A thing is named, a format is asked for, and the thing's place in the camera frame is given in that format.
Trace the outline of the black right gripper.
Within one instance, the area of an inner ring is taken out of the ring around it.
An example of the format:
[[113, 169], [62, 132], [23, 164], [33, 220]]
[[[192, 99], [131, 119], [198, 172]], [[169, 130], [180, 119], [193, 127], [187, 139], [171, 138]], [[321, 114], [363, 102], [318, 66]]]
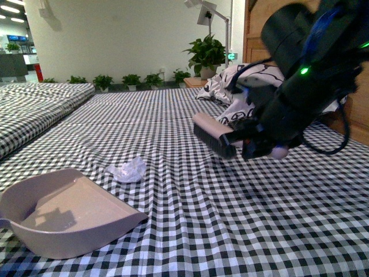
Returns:
[[282, 159], [302, 143], [303, 129], [294, 125], [283, 125], [277, 133], [269, 133], [255, 119], [239, 119], [227, 126], [231, 129], [219, 134], [219, 155], [224, 158], [233, 158], [240, 148], [244, 160], [263, 156]]

